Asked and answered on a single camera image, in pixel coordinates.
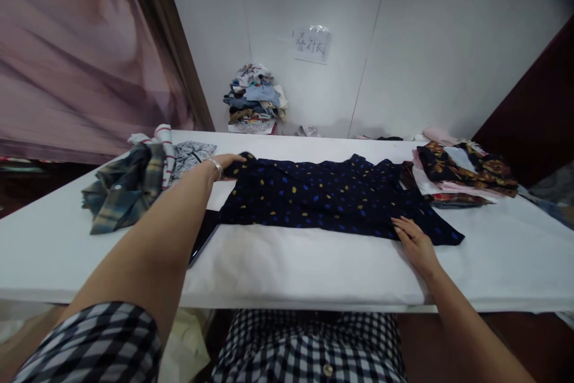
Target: white table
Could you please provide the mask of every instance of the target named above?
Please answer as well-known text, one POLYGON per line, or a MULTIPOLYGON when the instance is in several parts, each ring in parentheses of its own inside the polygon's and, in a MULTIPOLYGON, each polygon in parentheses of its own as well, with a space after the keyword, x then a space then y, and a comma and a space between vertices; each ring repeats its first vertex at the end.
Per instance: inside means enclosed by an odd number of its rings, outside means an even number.
MULTIPOLYGON (((411 160, 414 142, 252 136, 174 131, 214 143, 217 153, 261 158, 372 163, 411 160)), ((69 302, 125 233, 90 236, 81 208, 87 174, 0 220, 0 298, 69 302)), ((216 183, 208 208, 219 210, 234 183, 216 183)), ((438 210, 466 235, 436 252, 478 311, 574 310, 574 233, 527 200, 438 210)), ((425 284, 392 240, 321 229, 221 225, 188 271, 181 305, 310 310, 432 311, 425 284)))

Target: shirt button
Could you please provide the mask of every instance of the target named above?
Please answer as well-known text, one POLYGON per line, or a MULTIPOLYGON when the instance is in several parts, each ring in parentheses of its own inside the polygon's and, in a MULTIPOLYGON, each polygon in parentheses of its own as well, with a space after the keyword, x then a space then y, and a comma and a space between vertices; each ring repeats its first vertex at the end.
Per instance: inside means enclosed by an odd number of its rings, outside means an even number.
POLYGON ((331 364, 323 365, 323 374, 325 374, 327 377, 331 377, 333 375, 333 367, 331 364))

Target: checkered shirt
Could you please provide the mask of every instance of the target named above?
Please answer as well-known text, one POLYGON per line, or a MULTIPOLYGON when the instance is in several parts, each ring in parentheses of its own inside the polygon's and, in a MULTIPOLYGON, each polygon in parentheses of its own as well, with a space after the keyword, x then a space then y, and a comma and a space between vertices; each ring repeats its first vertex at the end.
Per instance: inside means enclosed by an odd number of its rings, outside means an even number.
MULTIPOLYGON (((241 310, 212 381, 405 382, 392 314, 303 322, 294 311, 241 310)), ((109 302, 57 326, 14 382, 157 381, 161 342, 142 308, 109 302)))
POLYGON ((406 382, 394 314, 342 313, 303 323, 295 311, 240 310, 213 382, 406 382))
POLYGON ((155 382, 160 358, 151 316, 135 305, 107 302, 54 328, 13 382, 155 382))
POLYGON ((82 190, 83 208, 93 215, 91 235, 132 226, 144 215, 161 193, 165 158, 161 144, 139 143, 96 173, 97 181, 82 190))

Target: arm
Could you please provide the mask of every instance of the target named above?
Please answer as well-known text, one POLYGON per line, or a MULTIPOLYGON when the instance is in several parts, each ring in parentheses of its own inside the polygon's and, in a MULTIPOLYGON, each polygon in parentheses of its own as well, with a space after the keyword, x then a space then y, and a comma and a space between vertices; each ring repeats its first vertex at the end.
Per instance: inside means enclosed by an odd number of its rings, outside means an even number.
MULTIPOLYGON (((223 168, 237 155, 220 155, 223 168)), ((205 161, 155 202, 108 253, 58 323, 92 305, 123 301, 154 318, 163 345, 171 331, 185 271, 219 172, 205 161)))
POLYGON ((479 382, 534 382, 443 270, 430 238, 405 217, 392 221, 407 259, 430 288, 447 340, 464 369, 479 382))

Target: purple curtain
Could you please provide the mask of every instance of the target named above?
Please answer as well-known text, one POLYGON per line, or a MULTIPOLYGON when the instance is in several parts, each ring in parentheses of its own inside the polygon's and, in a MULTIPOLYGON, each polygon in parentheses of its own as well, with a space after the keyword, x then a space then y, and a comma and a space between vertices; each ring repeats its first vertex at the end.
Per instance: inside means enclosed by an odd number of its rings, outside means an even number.
POLYGON ((193 116, 137 0, 0 0, 0 155, 101 164, 161 123, 193 116))

